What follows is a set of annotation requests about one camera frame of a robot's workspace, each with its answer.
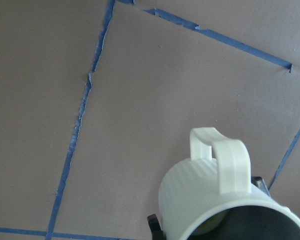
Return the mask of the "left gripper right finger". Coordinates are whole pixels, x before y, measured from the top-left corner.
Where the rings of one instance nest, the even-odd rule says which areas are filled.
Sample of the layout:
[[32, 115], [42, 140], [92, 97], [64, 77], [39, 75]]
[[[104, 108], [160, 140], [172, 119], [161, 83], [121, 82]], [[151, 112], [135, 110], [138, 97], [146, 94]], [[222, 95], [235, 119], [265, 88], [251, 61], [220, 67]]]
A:
[[267, 188], [267, 185], [266, 185], [264, 179], [261, 176], [252, 176], [251, 177], [251, 183], [253, 185], [255, 185], [263, 193], [265, 193], [267, 196], [270, 195], [270, 192]]

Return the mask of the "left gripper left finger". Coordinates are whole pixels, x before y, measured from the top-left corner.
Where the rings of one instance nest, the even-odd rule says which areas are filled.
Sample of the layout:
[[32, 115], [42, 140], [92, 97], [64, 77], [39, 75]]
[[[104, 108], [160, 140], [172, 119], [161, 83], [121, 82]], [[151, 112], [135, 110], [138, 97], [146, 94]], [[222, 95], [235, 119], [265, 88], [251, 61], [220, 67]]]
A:
[[148, 226], [151, 232], [151, 239], [152, 240], [165, 240], [165, 234], [161, 229], [159, 220], [156, 214], [151, 214], [147, 217]]

